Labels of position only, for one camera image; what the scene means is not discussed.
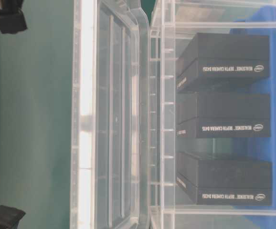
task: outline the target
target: intel logo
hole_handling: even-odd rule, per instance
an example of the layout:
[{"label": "intel logo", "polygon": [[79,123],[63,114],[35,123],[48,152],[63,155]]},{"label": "intel logo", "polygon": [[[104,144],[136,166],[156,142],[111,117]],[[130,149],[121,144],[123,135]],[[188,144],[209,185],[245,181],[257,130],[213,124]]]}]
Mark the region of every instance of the intel logo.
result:
[{"label": "intel logo", "polygon": [[263,125],[262,124],[257,124],[254,126],[254,131],[259,132],[263,130]]},{"label": "intel logo", "polygon": [[255,200],[257,201],[262,201],[266,198],[266,196],[264,194],[258,194],[256,197],[255,197]]},{"label": "intel logo", "polygon": [[256,73],[259,73],[259,72],[262,72],[264,70],[264,66],[262,65],[257,65],[255,68],[254,68],[254,71]]}]

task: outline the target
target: black box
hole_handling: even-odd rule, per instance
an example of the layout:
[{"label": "black box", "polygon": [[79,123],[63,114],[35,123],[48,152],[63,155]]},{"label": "black box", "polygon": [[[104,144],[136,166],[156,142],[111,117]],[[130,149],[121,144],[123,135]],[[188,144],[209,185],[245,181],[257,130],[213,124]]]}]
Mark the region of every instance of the black box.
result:
[{"label": "black box", "polygon": [[197,33],[176,61],[178,92],[230,90],[269,76],[269,37]]},{"label": "black box", "polygon": [[272,164],[246,157],[177,153],[178,185],[199,205],[270,206]]},{"label": "black box", "polygon": [[28,29],[25,17],[21,11],[14,14],[0,15],[0,31],[3,34],[16,34]]},{"label": "black box", "polygon": [[269,94],[191,93],[177,104],[177,136],[270,137]]}]

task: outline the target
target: plastic container wall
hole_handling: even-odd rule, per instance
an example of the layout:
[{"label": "plastic container wall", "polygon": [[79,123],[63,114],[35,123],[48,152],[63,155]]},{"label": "plastic container wall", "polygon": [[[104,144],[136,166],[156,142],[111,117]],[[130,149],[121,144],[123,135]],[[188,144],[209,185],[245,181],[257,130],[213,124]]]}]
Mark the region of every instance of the plastic container wall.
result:
[{"label": "plastic container wall", "polygon": [[139,0],[74,5],[70,228],[147,228],[147,17]]},{"label": "plastic container wall", "polygon": [[[160,50],[160,58],[152,59],[151,76],[160,81],[157,88],[159,97],[159,146],[154,157],[160,158],[155,165],[159,182],[153,180],[159,189],[159,199],[153,201],[151,222],[155,229],[228,229],[228,228],[276,228],[276,199],[271,207],[231,207],[194,205],[188,196],[176,184],[176,69],[175,63],[191,39],[198,32],[232,33],[245,31],[248,34],[270,36],[276,42],[276,1],[233,1],[233,0],[157,0],[151,23],[151,50]],[[271,44],[271,76],[261,84],[254,84],[247,89],[251,92],[270,93],[271,105],[276,106],[276,83],[271,81],[276,71],[276,48]],[[272,128],[276,133],[276,111],[272,111]],[[267,144],[250,152],[259,159],[273,163],[273,195],[276,195],[276,135],[264,142],[256,140],[248,144]],[[231,148],[232,142],[226,139],[194,140],[196,145],[216,149],[226,146]]]}]

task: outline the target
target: black object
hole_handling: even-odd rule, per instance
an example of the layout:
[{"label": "black object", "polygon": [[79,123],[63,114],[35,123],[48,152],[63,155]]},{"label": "black object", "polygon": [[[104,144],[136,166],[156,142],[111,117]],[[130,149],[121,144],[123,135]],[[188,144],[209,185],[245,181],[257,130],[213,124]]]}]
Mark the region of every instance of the black object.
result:
[{"label": "black object", "polygon": [[197,33],[176,62],[178,92],[232,90],[269,76],[269,37]]},{"label": "black object", "polygon": [[0,206],[0,229],[16,229],[24,215],[22,210]]},{"label": "black object", "polygon": [[0,0],[0,31],[15,34],[27,29],[21,10],[23,0]]},{"label": "black object", "polygon": [[270,137],[268,94],[191,93],[177,104],[177,136]]},{"label": "black object", "polygon": [[177,153],[178,185],[195,204],[270,206],[272,164],[246,157]]}]

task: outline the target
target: realsense depth camera d435 box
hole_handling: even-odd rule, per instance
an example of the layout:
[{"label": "realsense depth camera d435 box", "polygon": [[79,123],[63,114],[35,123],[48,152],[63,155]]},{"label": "realsense depth camera d435 box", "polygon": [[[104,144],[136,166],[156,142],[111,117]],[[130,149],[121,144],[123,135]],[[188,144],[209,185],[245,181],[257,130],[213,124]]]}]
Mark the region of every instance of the realsense depth camera d435 box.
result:
[{"label": "realsense depth camera d435 box", "polygon": [[266,161],[178,152],[176,181],[199,205],[272,203],[272,165]]},{"label": "realsense depth camera d435 box", "polygon": [[197,33],[176,62],[178,92],[230,90],[269,76],[269,37]]},{"label": "realsense depth camera d435 box", "polygon": [[189,138],[270,137],[270,96],[191,93],[177,104],[177,136]]}]

